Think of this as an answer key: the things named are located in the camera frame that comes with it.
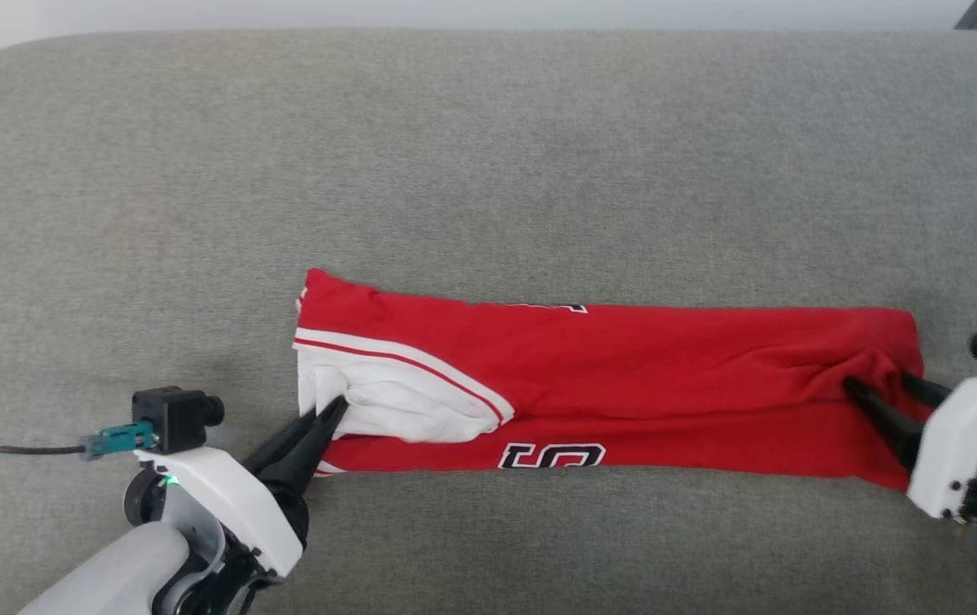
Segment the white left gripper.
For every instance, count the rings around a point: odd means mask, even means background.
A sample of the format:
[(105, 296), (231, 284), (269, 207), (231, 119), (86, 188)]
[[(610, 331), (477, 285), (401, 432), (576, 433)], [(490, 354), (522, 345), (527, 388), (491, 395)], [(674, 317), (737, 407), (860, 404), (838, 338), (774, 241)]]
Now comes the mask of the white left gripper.
[(309, 513), (301, 496), (348, 406), (339, 395), (309, 410), (242, 464), (210, 447), (136, 452), (163, 491), (154, 522), (176, 530), (185, 545), (183, 561), (154, 593), (153, 614), (247, 614), (259, 592), (285, 583), (307, 549)]

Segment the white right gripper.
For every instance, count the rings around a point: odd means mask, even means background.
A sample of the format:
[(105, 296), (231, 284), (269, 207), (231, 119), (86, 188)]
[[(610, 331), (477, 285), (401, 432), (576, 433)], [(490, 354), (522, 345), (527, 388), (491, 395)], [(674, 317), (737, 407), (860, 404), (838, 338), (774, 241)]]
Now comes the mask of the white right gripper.
[(859, 378), (841, 382), (894, 458), (911, 472), (907, 498), (931, 518), (957, 515), (969, 480), (977, 478), (977, 377), (952, 390), (903, 371), (901, 386), (919, 404), (937, 408), (925, 428)]

